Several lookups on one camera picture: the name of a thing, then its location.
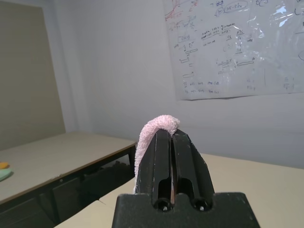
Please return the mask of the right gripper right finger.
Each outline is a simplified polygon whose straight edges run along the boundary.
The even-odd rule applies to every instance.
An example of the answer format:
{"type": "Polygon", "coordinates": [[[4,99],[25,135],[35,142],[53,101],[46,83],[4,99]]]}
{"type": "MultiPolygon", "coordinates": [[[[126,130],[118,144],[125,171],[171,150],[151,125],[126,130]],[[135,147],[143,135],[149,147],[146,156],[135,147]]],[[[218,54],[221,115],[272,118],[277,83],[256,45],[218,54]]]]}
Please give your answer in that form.
{"type": "Polygon", "coordinates": [[[190,200],[211,200],[215,192],[208,166],[201,154],[185,132],[177,130],[172,139],[177,174],[176,193],[186,194],[190,200]]]}

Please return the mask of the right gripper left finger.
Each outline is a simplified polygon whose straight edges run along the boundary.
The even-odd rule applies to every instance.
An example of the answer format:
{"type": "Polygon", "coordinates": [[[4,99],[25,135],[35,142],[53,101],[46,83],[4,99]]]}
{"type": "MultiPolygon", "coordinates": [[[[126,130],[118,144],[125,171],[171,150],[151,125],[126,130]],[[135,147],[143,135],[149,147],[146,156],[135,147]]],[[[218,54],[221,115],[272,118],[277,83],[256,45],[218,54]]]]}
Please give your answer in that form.
{"type": "Polygon", "coordinates": [[[140,162],[135,193],[147,194],[151,202],[171,201],[171,136],[158,130],[140,162]]]}

